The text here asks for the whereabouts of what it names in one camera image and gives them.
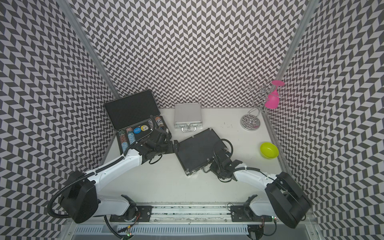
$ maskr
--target poker chip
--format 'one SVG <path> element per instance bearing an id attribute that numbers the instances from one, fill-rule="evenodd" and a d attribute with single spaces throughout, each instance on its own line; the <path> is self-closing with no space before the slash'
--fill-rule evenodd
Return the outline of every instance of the poker chip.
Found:
<path id="1" fill-rule="evenodd" d="M 141 131 L 147 131 L 149 127 L 147 125 L 141 126 Z"/>
<path id="2" fill-rule="evenodd" d="M 141 128 L 137 127 L 133 130 L 134 133 L 138 134 L 139 132 L 141 132 Z"/>

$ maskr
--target black cable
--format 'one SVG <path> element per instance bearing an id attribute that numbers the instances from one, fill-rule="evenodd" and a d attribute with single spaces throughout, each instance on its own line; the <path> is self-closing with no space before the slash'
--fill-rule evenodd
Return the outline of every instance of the black cable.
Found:
<path id="1" fill-rule="evenodd" d="M 137 140 L 136 142 L 142 140 L 143 138 L 147 137 L 149 134 L 151 134 L 152 132 L 148 133 L 147 135 L 145 135 L 144 137 L 140 138 L 139 140 Z M 58 198 L 66 189 L 72 187 L 74 184 L 90 177 L 90 176 L 93 176 L 101 171 L 104 171 L 105 169 L 107 168 L 110 168 L 112 167 L 113 165 L 119 163 L 121 160 L 124 159 L 124 157 L 127 155 L 128 153 L 128 150 L 131 149 L 132 147 L 134 146 L 134 144 L 130 145 L 129 147 L 127 147 L 127 149 L 125 150 L 124 152 L 124 156 L 121 156 L 119 159 L 117 159 L 116 161 L 113 161 L 111 163 L 109 163 L 108 165 L 102 167 L 102 168 L 99 168 L 97 169 L 95 172 L 91 172 L 89 174 L 86 174 L 78 179 L 76 179 L 75 181 L 71 182 L 70 184 L 64 186 L 62 189 L 60 189 L 59 191 L 57 191 L 57 193 L 55 193 L 52 198 L 48 201 L 48 204 L 47 204 L 47 212 L 48 214 L 51 216 L 51 217 L 54 217 L 54 218 L 70 218 L 71 216 L 69 214 L 57 214 L 53 211 L 52 209 L 52 206 L 53 206 L 53 203 L 55 202 L 56 198 Z"/>
<path id="2" fill-rule="evenodd" d="M 135 225 L 135 224 L 137 223 L 137 220 L 139 219 L 139 217 L 140 217 L 140 213 L 139 213 L 138 215 L 136 215 L 136 220 L 135 220 L 135 222 L 132 223 L 132 224 L 130 224 L 130 225 L 129 225 L 129 228 L 128 228 L 128 226 L 126 226 L 126 227 L 120 229 L 120 230 L 118 231 L 118 233 L 125 232 L 126 230 L 131 229 L 131 227 L 133 227 L 133 225 Z"/>
<path id="3" fill-rule="evenodd" d="M 153 160 L 153 158 L 151 160 L 149 160 L 149 164 L 155 164 L 157 163 L 162 157 L 163 157 L 163 154 L 159 155 L 159 159 L 157 159 L 155 162 L 151 162 Z"/>
<path id="4" fill-rule="evenodd" d="M 277 224 L 276 224 L 276 219 L 273 220 L 275 222 L 275 230 L 273 231 L 272 234 L 265 234 L 263 233 L 264 236 L 272 236 L 273 234 L 275 234 L 276 230 L 277 230 Z"/>
<path id="5" fill-rule="evenodd" d="M 260 169 L 258 168 L 255 168 L 255 167 L 239 167 L 239 168 L 235 168 L 234 170 L 232 170 L 231 172 L 229 172 L 229 175 L 232 175 L 234 172 L 236 171 L 240 171 L 240 170 L 252 170 L 252 171 L 256 171 L 256 172 L 261 172 Z"/>
<path id="6" fill-rule="evenodd" d="M 55 218 L 69 218 L 71 217 L 69 214 L 57 214 L 55 213 L 53 210 L 52 210 L 52 206 L 53 206 L 53 203 L 54 201 L 56 200 L 56 198 L 58 198 L 67 188 L 69 187 L 72 187 L 72 185 L 90 177 L 90 176 L 93 176 L 95 174 L 95 172 L 91 172 L 87 175 L 84 175 L 78 179 L 76 179 L 75 181 L 71 182 L 70 184 L 68 184 L 67 186 L 63 187 L 62 189 L 60 189 L 55 195 L 52 196 L 51 200 L 49 200 L 48 204 L 47 204 L 47 210 L 48 210 L 48 214 L 51 216 L 51 217 L 55 217 Z"/>
<path id="7" fill-rule="evenodd" d="M 218 179 L 220 182 L 230 182 L 230 181 L 232 181 L 232 178 L 229 179 L 228 181 L 221 181 L 220 178 L 219 178 L 218 176 L 217 176 L 217 179 Z"/>
<path id="8" fill-rule="evenodd" d="M 107 227 L 109 228 L 109 230 L 113 233 L 113 235 L 115 235 L 116 237 L 118 237 L 119 239 L 123 239 L 124 236 L 121 236 L 119 235 L 112 227 L 111 225 L 109 224 L 109 221 L 108 221 L 108 218 L 107 216 L 105 215 L 104 216 L 104 221 L 105 221 L 105 224 L 107 225 Z"/>
<path id="9" fill-rule="evenodd" d="M 231 203 L 231 202 L 227 203 L 227 209 L 228 209 L 228 211 L 230 211 L 230 209 L 228 208 L 228 205 L 229 205 L 229 204 L 232 204 L 232 206 L 234 206 L 234 204 Z"/>
<path id="10" fill-rule="evenodd" d="M 233 154 L 233 145 L 232 145 L 232 143 L 231 143 L 230 141 L 228 141 L 227 139 L 224 139 L 224 138 L 222 138 L 222 139 L 220 139 L 220 140 L 217 140 L 217 141 L 215 142 L 215 144 L 214 144 L 214 156 L 216 156 L 216 153 L 215 153 L 215 147 L 216 147 L 216 145 L 217 145 L 220 141 L 224 141 L 224 142 L 229 143 L 229 146 L 231 146 L 231 152 L 230 152 L 230 154 L 229 154 L 228 157 L 231 157 L 232 154 Z"/>

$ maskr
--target black case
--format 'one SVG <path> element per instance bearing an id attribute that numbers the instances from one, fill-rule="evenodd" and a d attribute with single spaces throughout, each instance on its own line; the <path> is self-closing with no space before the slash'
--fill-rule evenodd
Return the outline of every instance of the black case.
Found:
<path id="1" fill-rule="evenodd" d="M 220 138 L 212 128 L 208 128 L 186 140 L 174 141 L 174 148 L 177 158 L 187 176 L 197 172 L 214 160 L 214 145 Z M 216 150 L 225 148 L 220 141 Z"/>
<path id="2" fill-rule="evenodd" d="M 107 115 L 112 123 L 113 128 L 116 131 L 124 130 L 128 146 L 129 140 L 127 136 L 126 128 L 131 127 L 135 129 L 136 127 L 141 127 L 142 125 L 147 125 L 149 128 L 148 121 L 150 120 L 150 115 L 153 117 L 160 116 L 160 110 L 156 105 L 155 98 L 151 90 L 145 90 L 133 95 L 129 95 L 124 98 L 120 98 L 104 104 L 104 107 L 107 111 Z M 168 129 L 164 118 L 160 116 L 165 127 Z M 136 140 L 146 136 L 151 131 L 141 131 L 138 134 L 135 134 Z M 119 135 L 117 135 L 120 153 L 122 154 L 122 147 Z"/>

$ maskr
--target white table surface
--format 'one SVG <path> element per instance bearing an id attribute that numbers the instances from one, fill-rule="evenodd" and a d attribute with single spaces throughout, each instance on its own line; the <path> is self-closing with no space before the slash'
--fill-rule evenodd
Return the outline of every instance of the white table surface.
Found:
<path id="1" fill-rule="evenodd" d="M 247 111 L 249 109 L 244 108 L 202 109 L 203 128 L 195 132 L 182 132 L 173 126 L 174 109 L 160 110 L 172 133 L 172 140 L 180 142 L 211 127 L 220 138 L 233 144 L 232 160 L 238 159 L 249 167 L 279 174 L 281 168 L 278 160 L 267 160 L 260 155 L 260 145 L 271 141 L 263 117 L 259 116 L 261 126 L 256 131 L 247 131 L 240 125 L 240 118 Z M 119 155 L 115 138 L 105 162 Z M 176 155 L 165 154 L 153 165 L 146 162 L 119 176 L 102 189 L 100 194 L 125 194 L 138 203 L 235 203 L 245 202 L 249 196 L 261 194 L 261 191 L 243 182 L 222 183 L 213 173 L 204 173 L 202 170 L 186 176 Z"/>

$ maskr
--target black tablet case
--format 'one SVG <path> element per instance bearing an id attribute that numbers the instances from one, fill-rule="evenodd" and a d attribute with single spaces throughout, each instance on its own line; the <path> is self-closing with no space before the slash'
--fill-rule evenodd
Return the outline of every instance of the black tablet case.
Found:
<path id="1" fill-rule="evenodd" d="M 181 142 L 175 142 L 175 153 L 187 176 L 204 168 L 214 160 L 214 144 L 220 138 L 212 128 L 208 128 Z M 220 141 L 216 150 L 225 148 Z"/>

